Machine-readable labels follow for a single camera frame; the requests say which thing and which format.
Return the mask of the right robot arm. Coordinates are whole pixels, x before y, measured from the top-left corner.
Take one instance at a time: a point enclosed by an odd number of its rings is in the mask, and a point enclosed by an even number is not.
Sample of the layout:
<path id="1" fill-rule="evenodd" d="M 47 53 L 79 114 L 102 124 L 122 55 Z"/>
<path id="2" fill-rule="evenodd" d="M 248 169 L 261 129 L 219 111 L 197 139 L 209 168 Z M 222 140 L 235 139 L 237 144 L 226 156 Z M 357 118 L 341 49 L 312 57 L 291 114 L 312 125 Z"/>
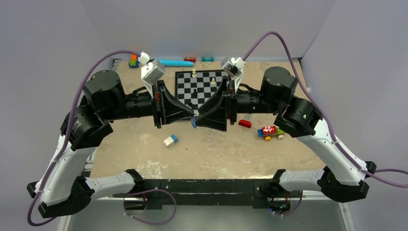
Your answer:
<path id="1" fill-rule="evenodd" d="M 264 72 L 259 90 L 247 85 L 241 90 L 233 79 L 223 77 L 218 90 L 199 107 L 195 124 L 226 131 L 228 124 L 236 122 L 237 114 L 273 114 L 274 125 L 305 144 L 325 167 L 314 171 L 278 170 L 266 188 L 270 197 L 306 190 L 321 192 L 340 203 L 364 199 L 370 188 L 365 179 L 375 172 L 375 163 L 353 154 L 345 156 L 340 140 L 330 135 L 321 111 L 311 101 L 295 96 L 297 85 L 297 78 L 278 66 Z"/>

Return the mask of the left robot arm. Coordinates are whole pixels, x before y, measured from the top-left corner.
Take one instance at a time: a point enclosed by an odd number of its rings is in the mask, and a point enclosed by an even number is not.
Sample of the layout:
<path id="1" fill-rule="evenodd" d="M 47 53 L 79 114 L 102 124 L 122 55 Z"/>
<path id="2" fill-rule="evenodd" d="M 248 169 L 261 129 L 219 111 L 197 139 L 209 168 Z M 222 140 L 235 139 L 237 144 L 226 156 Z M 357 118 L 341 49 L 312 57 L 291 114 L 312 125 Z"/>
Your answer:
<path id="1" fill-rule="evenodd" d="M 149 193 L 144 179 L 134 169 L 102 178 L 82 175 L 87 159 L 113 132 L 112 121 L 151 116 L 160 128 L 193 116 L 193 110 L 169 93 L 161 80 L 164 66 L 145 52 L 136 56 L 142 63 L 143 87 L 134 93 L 125 93 L 114 71 L 96 71 L 92 67 L 82 79 L 44 175 L 27 186 L 32 205 L 38 206 L 47 222 L 73 215 L 102 197 Z"/>

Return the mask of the black white chessboard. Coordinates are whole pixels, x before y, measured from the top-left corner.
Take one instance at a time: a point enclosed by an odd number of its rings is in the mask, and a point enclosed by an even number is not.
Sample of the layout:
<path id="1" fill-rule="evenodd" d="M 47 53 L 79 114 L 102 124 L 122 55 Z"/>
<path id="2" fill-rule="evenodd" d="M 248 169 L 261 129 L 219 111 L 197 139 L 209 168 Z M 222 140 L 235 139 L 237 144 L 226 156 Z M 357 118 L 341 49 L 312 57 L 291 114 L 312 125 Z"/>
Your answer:
<path id="1" fill-rule="evenodd" d="M 191 108 L 195 114 L 198 108 L 202 106 L 218 89 L 222 83 L 222 77 L 229 75 L 223 70 L 197 70 L 197 77 L 191 76 L 192 71 L 175 72 L 175 97 L 186 106 L 192 102 Z M 216 79 L 216 85 L 211 85 L 212 78 Z M 192 96 L 193 90 L 197 89 L 196 98 Z"/>

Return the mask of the grey red toy hammer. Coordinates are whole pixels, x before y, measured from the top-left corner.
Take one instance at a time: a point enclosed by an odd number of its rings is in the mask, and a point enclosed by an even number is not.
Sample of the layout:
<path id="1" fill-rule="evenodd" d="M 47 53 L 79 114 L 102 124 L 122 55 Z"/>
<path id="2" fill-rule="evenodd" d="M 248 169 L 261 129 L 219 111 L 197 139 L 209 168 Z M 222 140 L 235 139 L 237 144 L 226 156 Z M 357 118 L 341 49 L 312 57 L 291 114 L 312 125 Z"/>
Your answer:
<path id="1" fill-rule="evenodd" d="M 251 128 L 252 127 L 252 122 L 247 120 L 247 119 L 241 119 L 239 121 L 239 125 L 245 128 Z"/>

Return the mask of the light blue flashlight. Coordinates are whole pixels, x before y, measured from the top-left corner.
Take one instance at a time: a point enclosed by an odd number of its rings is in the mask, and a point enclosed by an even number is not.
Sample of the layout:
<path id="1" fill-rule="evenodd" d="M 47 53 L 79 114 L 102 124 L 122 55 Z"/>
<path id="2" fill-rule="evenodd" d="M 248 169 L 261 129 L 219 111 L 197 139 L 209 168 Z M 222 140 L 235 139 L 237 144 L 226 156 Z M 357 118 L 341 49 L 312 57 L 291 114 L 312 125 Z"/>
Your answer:
<path id="1" fill-rule="evenodd" d="M 184 61 L 184 60 L 165 60 L 165 59 L 157 59 L 161 62 L 165 67 L 193 67 L 194 62 Z"/>

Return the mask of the white blue toy block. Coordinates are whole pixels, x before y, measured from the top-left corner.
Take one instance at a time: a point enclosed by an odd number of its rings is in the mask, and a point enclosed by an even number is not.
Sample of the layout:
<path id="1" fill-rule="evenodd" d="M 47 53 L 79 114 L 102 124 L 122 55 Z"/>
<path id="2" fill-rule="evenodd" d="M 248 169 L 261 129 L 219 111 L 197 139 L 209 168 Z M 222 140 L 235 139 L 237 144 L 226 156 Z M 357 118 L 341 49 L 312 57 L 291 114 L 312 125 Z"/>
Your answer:
<path id="1" fill-rule="evenodd" d="M 176 135 L 172 134 L 169 137 L 167 137 L 166 139 L 164 139 L 164 145 L 166 148 L 172 146 L 173 144 L 178 142 L 178 138 Z"/>

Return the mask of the red toy block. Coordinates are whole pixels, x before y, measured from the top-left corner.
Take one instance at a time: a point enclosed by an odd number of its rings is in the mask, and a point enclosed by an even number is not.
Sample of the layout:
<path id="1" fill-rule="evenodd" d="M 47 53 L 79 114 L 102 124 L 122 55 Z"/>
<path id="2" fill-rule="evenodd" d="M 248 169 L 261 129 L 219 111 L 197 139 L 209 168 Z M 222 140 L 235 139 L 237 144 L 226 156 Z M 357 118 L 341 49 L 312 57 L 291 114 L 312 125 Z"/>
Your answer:
<path id="1" fill-rule="evenodd" d="M 195 63 L 196 62 L 196 57 L 192 57 L 192 56 L 184 57 L 184 61 Z"/>

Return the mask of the orange green blue toy stack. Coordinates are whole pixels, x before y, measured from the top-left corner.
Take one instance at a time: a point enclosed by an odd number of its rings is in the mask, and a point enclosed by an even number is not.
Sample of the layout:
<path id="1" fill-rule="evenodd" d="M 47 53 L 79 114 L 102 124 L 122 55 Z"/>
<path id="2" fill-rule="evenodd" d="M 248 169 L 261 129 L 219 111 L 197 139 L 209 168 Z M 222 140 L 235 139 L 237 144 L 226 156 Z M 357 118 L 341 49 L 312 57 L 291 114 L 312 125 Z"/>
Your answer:
<path id="1" fill-rule="evenodd" d="M 128 62 L 128 66 L 129 68 L 138 68 L 140 65 L 139 60 L 138 60 L 138 56 L 135 54 L 131 54 L 130 55 L 130 60 Z"/>

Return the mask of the teal round tape roll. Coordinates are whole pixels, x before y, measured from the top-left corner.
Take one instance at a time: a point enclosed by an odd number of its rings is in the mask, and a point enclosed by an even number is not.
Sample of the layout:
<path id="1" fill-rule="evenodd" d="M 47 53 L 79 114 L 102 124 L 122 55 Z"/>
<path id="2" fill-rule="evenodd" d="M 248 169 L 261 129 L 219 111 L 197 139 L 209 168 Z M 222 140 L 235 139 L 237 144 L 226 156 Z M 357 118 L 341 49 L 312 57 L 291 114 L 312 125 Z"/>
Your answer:
<path id="1" fill-rule="evenodd" d="M 202 57 L 201 57 L 201 61 L 202 61 L 202 62 L 213 62 L 213 61 L 214 61 L 214 57 L 213 57 L 213 56 L 202 56 Z"/>

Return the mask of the colourful toy block car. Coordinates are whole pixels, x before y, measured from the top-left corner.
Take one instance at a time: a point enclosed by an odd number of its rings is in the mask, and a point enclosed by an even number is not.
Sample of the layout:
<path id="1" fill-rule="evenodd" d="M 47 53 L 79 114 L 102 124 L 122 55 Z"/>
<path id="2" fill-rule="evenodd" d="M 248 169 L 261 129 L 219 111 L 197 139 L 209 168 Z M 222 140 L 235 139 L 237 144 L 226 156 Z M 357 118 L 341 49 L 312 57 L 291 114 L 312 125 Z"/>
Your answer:
<path id="1" fill-rule="evenodd" d="M 283 139 L 285 132 L 277 126 L 262 127 L 257 130 L 258 137 L 263 138 L 265 141 L 269 141 L 276 137 L 278 140 Z"/>

